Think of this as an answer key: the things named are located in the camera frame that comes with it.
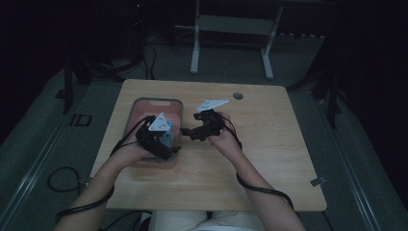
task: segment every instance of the small round object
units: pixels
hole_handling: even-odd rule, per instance
[[[235,92],[232,96],[233,96],[235,99],[238,99],[238,100],[242,100],[242,99],[243,99],[243,94],[240,93],[240,92]]]

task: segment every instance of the dark background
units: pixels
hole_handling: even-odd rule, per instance
[[[330,41],[322,47],[329,46],[332,55],[317,56],[316,62],[339,61],[336,65],[343,71],[340,85],[347,102],[407,206],[408,38],[404,33],[407,3],[294,2],[284,3],[279,33],[294,34],[297,38],[301,34],[325,36]],[[98,62],[109,61],[112,35],[121,33],[114,29],[120,28],[118,24],[127,28],[128,17],[132,16],[129,6],[137,3],[143,6],[139,9],[139,13],[144,13],[143,20],[170,38],[174,33],[172,25],[193,25],[191,0],[103,1],[97,5],[93,1],[75,0],[0,3],[0,141],[24,116],[47,81],[63,68],[64,58],[72,49]],[[209,1],[203,10],[268,17],[265,3],[259,1],[261,10],[242,11],[240,4],[231,1]]]

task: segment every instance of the floor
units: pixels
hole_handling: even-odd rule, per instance
[[[269,55],[274,80],[264,75],[256,44],[248,46],[203,39],[198,73],[190,75],[191,32],[169,43],[152,37],[144,55],[157,80],[217,82],[287,87],[300,80],[319,50],[322,40],[279,37]],[[119,73],[124,78],[145,77],[146,67]],[[407,230],[408,215],[400,203],[369,139],[354,113],[339,100],[337,129],[326,118],[325,100],[311,96],[313,83],[290,93],[296,117],[322,184],[328,208],[324,213],[300,212],[308,230]],[[45,87],[32,108],[1,146],[1,230],[49,230],[54,215],[67,208],[75,192],[52,192],[47,178],[61,166],[75,167],[84,179],[110,119],[120,84],[95,77],[90,86],[75,84],[73,108],[62,115],[64,103],[55,93],[64,87],[61,72]],[[92,115],[89,127],[69,126],[74,115]],[[74,184],[71,173],[56,178],[61,187]],[[102,227],[129,211],[108,211]],[[135,213],[110,230],[130,230],[138,222]]]

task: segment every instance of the hand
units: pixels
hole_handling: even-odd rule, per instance
[[[232,124],[228,121],[230,116],[223,112],[218,112],[222,117],[226,118],[225,126],[230,128],[231,131],[234,131]],[[240,146],[238,145],[237,140],[234,135],[231,134],[231,131],[228,129],[222,129],[219,136],[210,136],[207,138],[208,141],[213,144],[217,150],[229,161],[234,161],[236,158],[243,155]]]
[[[136,136],[132,135],[114,154],[112,154],[109,161],[114,162],[120,169],[124,169],[136,163],[141,158],[150,155],[150,152],[138,145]]]

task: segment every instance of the white triangular marker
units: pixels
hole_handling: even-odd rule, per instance
[[[226,104],[228,102],[229,102],[229,100],[227,98],[226,99],[220,99],[220,100],[207,100],[207,99],[205,99],[204,103],[201,104],[201,106],[197,108],[197,111],[202,112],[202,111],[210,110],[210,109],[216,108],[218,106],[221,106],[223,104]]]
[[[168,126],[165,113],[160,113],[149,126],[149,131],[151,132],[164,132],[168,130],[170,130],[170,126]]]

